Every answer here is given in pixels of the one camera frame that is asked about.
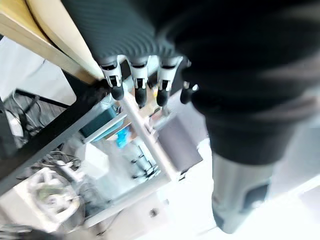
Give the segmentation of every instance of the robotic hand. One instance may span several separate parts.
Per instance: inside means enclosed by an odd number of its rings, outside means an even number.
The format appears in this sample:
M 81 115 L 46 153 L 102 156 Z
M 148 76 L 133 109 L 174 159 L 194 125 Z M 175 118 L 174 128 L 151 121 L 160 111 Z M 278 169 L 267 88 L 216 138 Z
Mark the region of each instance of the robotic hand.
M 160 106 L 168 100 L 179 65 L 175 57 L 191 61 L 182 71 L 181 100 L 191 99 L 205 116 L 213 152 L 213 216 L 219 228 L 233 233 L 265 200 L 296 125 L 319 112 L 320 101 L 310 89 L 320 82 L 320 1 L 62 2 L 116 100 L 123 96 L 121 72 L 106 53 L 129 58 L 140 105 L 147 76 L 144 61 L 135 58 L 160 57 Z M 98 13 L 103 13 L 100 25 L 88 27 L 99 23 L 92 21 Z M 95 44 L 112 31 L 108 44 Z

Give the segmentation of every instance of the electrical wire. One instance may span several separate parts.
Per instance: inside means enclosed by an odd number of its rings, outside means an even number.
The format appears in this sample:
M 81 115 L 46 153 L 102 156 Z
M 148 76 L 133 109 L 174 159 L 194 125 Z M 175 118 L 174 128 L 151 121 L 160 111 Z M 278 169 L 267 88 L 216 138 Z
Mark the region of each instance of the electrical wire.
M 15 94 L 16 94 L 16 90 L 14 90 L 12 92 L 12 99 L 13 99 L 14 103 L 19 107 L 19 109 L 23 112 L 23 114 L 25 114 L 25 116 L 29 119 L 29 121 L 33 124 L 33 126 L 36 127 L 37 125 L 36 125 L 35 121 L 33 121 L 33 119 L 27 113 L 25 113 L 23 107 L 17 102 Z
M 42 122 L 42 120 L 41 120 L 41 115 L 42 115 L 41 106 L 40 106 L 39 102 L 36 102 L 35 104 L 39 107 L 38 121 L 39 121 L 39 123 L 40 123 L 43 127 L 45 127 L 46 124 L 44 124 L 44 123 Z
M 19 117 L 17 117 L 17 116 L 16 116 L 11 110 L 9 110 L 9 109 L 5 108 L 5 110 L 6 110 L 8 113 L 10 113 L 10 114 L 18 121 L 18 123 L 21 125 L 21 122 L 20 122 Z
M 114 218 L 111 220 L 111 222 L 109 223 L 109 225 L 105 228 L 105 230 L 103 232 L 100 232 L 97 234 L 97 236 L 101 236 L 104 233 L 106 233 L 111 227 L 112 225 L 115 223 L 115 221 L 117 220 L 117 218 L 119 217 L 119 215 L 124 211 L 125 209 L 122 209 L 120 212 L 118 212 Z

